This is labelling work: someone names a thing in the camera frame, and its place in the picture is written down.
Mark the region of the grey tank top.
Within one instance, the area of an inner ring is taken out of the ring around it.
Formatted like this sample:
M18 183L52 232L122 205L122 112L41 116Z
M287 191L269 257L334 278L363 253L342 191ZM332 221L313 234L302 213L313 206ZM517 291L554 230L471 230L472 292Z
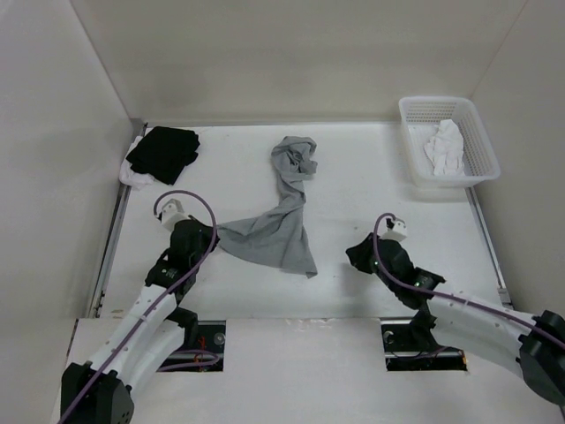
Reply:
M273 147L279 203L259 216L221 224L218 235L225 252L308 278L318 275L304 227L305 181L317 171L316 148L313 139L298 136L286 136Z

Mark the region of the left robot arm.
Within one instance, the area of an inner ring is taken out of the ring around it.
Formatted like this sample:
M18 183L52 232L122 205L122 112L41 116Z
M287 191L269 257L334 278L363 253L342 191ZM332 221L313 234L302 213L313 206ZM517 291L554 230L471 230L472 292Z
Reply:
M131 422L137 397L162 363L198 342L198 316L180 304L217 243L214 226L193 217L174 224L169 247L114 333L84 363L65 369L60 422Z

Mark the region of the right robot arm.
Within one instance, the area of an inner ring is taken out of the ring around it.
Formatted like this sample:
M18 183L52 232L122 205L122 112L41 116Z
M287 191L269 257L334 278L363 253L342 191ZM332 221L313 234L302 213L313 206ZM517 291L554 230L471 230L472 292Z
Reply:
M345 251L357 270L376 275L409 309L419 349L448 346L471 352L521 378L539 397L564 404L564 319L487 305L463 293L440 291L442 276L416 267L401 244L373 234Z

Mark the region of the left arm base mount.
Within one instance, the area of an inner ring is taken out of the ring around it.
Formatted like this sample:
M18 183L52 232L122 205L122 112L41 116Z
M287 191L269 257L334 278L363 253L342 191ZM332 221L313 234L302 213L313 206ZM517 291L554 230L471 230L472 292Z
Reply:
M226 321L199 321L198 328L158 368L158 372L222 372Z

